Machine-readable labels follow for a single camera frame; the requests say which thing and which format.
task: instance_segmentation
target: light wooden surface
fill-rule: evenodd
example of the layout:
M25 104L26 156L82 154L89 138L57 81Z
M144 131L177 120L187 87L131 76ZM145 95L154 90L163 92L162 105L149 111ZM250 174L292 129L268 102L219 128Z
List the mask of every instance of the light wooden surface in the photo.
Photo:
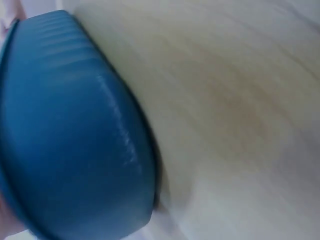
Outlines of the light wooden surface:
M127 240L320 238L319 0L64 0L163 162Z

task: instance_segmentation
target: beige stain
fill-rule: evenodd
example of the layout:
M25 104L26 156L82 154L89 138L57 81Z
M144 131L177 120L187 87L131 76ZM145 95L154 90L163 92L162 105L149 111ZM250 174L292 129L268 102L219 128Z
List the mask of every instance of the beige stain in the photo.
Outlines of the beige stain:
M160 205L128 240L319 239L319 1L63 3L161 152Z

